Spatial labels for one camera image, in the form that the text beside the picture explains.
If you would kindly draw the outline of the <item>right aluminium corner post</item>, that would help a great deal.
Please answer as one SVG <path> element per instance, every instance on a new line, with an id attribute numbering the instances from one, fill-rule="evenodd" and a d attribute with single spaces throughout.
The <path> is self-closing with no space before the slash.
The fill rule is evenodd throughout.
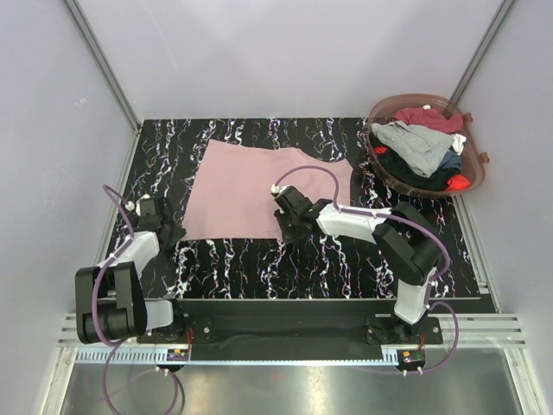
<path id="1" fill-rule="evenodd" d="M 476 49 L 474 50 L 466 68 L 464 69 L 457 85 L 450 96 L 450 101 L 459 105 L 462 97 L 470 86 L 474 76 L 478 72 L 480 65 L 486 58 L 486 55 L 491 50 L 494 42 L 499 36 L 500 31 L 507 23 L 511 13 L 518 4 L 517 0 L 502 0 L 499 7 L 495 11 L 493 18 L 486 27 L 486 30 L 481 37 Z"/>

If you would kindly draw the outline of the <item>aluminium frame rail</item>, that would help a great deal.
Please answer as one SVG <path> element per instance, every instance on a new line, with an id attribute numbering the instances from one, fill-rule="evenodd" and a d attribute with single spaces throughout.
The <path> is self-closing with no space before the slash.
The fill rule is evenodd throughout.
<path id="1" fill-rule="evenodd" d="M 192 330 L 191 335 L 186 335 L 183 329 L 164 327 L 149 329 L 144 335 L 133 337 L 130 342 L 151 347 L 180 347 L 188 341 L 194 345 L 207 345 L 240 336 L 246 339 L 321 339 L 334 336 L 341 340 L 368 341 L 387 348 L 415 345 L 420 342 L 421 335 L 427 346 L 451 344 L 458 335 L 458 345 L 465 348 L 483 348 L 490 344 L 504 348 L 524 344 L 518 319 L 507 314 L 451 316 L 448 312 L 439 312 L 423 319 L 407 340 L 392 333 L 391 325 L 392 317 L 384 314 L 363 318 L 346 315 L 197 315 L 185 318 L 185 327 Z"/>

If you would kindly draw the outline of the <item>blue garment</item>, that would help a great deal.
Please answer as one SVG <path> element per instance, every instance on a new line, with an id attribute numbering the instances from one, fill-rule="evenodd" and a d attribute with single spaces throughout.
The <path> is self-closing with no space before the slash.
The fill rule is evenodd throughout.
<path id="1" fill-rule="evenodd" d="M 439 164 L 438 169 L 457 169 L 461 170 L 461 156 L 452 150 L 448 150 Z"/>

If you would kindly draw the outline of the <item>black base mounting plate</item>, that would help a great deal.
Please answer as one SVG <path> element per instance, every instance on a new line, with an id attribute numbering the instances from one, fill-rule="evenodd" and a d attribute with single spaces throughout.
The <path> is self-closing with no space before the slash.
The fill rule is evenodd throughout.
<path id="1" fill-rule="evenodd" d="M 371 345 L 443 344 L 437 318 L 423 316 L 413 325 L 394 315 L 390 299 L 315 300 L 178 300 L 182 316 L 176 327 L 149 329 L 140 343 L 194 344 L 222 342 L 247 335 L 253 338 L 325 338 L 368 342 Z"/>

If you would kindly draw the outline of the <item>small electronics board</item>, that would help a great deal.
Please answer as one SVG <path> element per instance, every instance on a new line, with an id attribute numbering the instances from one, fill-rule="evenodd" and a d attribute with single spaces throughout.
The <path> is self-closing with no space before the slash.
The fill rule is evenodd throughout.
<path id="1" fill-rule="evenodd" d="M 398 363 L 405 370 L 423 368 L 426 362 L 426 353 L 423 349 L 403 350 L 398 353 Z"/>
<path id="2" fill-rule="evenodd" d="M 190 350 L 188 348 L 169 348 L 167 361 L 189 361 Z"/>

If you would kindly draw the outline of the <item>maroon garment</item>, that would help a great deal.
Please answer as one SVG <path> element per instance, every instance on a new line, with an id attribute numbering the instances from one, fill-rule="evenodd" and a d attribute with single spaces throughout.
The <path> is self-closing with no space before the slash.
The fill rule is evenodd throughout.
<path id="1" fill-rule="evenodd" d="M 464 122 L 460 114 L 446 118 L 440 111 L 431 107 L 408 107 L 396 111 L 391 119 L 406 125 L 421 125 L 431 130 L 453 134 L 461 131 Z"/>

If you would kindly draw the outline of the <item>pink tank top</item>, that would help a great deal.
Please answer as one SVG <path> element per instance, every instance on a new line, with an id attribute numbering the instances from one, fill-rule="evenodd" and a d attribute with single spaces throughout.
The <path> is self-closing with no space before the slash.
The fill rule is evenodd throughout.
<path id="1" fill-rule="evenodd" d="M 332 176 L 320 171 L 325 168 Z M 350 203 L 353 167 L 346 160 L 323 162 L 297 148 L 266 150 L 208 142 L 182 220 L 185 241 L 204 239 L 281 239 L 274 217 L 273 184 L 292 185 L 312 202 Z"/>

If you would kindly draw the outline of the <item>right small electronics board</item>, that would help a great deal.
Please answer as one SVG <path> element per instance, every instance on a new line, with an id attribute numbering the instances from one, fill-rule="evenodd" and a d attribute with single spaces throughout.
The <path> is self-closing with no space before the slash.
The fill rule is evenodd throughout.
<path id="1" fill-rule="evenodd" d="M 423 368 L 426 362 L 426 353 L 423 349 L 403 350 L 398 353 L 398 363 L 405 370 Z"/>

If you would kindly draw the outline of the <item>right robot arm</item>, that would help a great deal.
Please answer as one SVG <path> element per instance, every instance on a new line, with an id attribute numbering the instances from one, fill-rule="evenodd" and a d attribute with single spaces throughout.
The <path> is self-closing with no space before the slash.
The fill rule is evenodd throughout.
<path id="1" fill-rule="evenodd" d="M 437 232 L 412 205 L 400 202 L 394 208 L 374 209 L 328 199 L 312 202 L 293 186 L 273 185 L 271 194 L 287 244 L 318 233 L 376 245 L 397 278 L 393 335 L 408 343 L 422 334 L 431 283 L 449 268 L 450 257 Z"/>

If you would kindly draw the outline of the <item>brown plastic laundry basket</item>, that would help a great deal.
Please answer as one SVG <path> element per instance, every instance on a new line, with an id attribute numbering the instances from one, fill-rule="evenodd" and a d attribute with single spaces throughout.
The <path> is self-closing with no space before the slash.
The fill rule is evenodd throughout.
<path id="1" fill-rule="evenodd" d="M 478 151 L 471 122 L 469 112 L 437 95 L 382 99 L 367 119 L 368 155 L 377 177 L 399 194 L 427 199 L 477 189 L 489 157 Z"/>

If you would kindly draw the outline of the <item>black garment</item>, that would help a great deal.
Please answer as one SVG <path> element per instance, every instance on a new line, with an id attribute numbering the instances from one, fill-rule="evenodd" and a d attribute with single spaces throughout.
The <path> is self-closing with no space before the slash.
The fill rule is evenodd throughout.
<path id="1" fill-rule="evenodd" d="M 439 168 L 430 177 L 416 174 L 390 147 L 382 144 L 374 134 L 369 135 L 370 142 L 380 165 L 384 170 L 405 185 L 428 191 L 444 191 L 449 186 L 448 182 L 453 176 L 460 174 L 456 167 Z"/>

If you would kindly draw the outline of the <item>white garment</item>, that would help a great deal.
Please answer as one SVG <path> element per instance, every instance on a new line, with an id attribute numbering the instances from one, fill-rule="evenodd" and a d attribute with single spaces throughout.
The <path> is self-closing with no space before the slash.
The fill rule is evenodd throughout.
<path id="1" fill-rule="evenodd" d="M 464 151 L 467 138 L 460 133 L 452 134 L 451 137 L 453 138 L 453 142 L 450 149 L 458 156 L 461 156 L 462 152 Z"/>

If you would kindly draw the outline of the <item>aluminium corner post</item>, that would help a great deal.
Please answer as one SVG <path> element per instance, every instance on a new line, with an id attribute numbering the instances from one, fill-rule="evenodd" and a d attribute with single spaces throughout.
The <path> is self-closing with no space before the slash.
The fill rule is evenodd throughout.
<path id="1" fill-rule="evenodd" d="M 111 92 L 112 97 L 115 99 L 116 104 L 123 113 L 124 118 L 126 119 L 130 128 L 135 133 L 138 133 L 142 122 L 139 120 L 138 116 L 136 115 L 130 104 L 130 101 L 124 93 L 123 88 L 118 82 L 117 76 L 111 68 L 110 63 L 100 46 L 99 40 L 94 34 L 92 26 L 88 22 L 88 19 L 86 18 L 83 9 L 79 5 L 79 2 L 75 0 L 62 0 L 61 2 L 66 8 L 68 15 L 72 19 L 74 25 L 76 26 L 79 35 L 81 36 L 87 50 L 92 57 L 92 60 L 97 66 L 97 69 L 99 70 L 102 78 L 105 81 L 105 84 Z"/>
<path id="2" fill-rule="evenodd" d="M 478 72 L 480 65 L 486 58 L 486 55 L 491 50 L 494 42 L 499 36 L 500 31 L 507 23 L 511 13 L 518 4 L 517 0 L 502 0 L 499 7 L 495 11 L 493 18 L 486 27 L 486 30 L 481 37 L 476 49 L 474 50 L 466 68 L 464 69 L 457 85 L 450 96 L 450 101 L 459 105 L 462 97 L 470 86 L 474 76 Z"/>

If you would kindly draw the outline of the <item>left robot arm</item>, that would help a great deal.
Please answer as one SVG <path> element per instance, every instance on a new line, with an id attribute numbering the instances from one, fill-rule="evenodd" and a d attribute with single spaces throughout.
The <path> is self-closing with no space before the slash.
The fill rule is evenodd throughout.
<path id="1" fill-rule="evenodd" d="M 140 277 L 155 259 L 170 259 L 183 235 L 167 199 L 144 196 L 130 223 L 133 234 L 109 258 L 75 274 L 76 329 L 84 344 L 112 344 L 157 334 L 178 342 L 187 330 L 175 300 L 146 300 Z"/>

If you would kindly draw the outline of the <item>red orange garment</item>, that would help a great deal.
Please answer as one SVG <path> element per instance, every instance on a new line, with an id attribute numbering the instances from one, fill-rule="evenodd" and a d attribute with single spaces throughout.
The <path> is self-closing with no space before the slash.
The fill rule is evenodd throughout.
<path id="1" fill-rule="evenodd" d="M 448 186 L 446 187 L 446 191 L 458 192 L 466 188 L 470 188 L 471 185 L 472 183 L 465 176 L 455 175 L 448 180 Z"/>

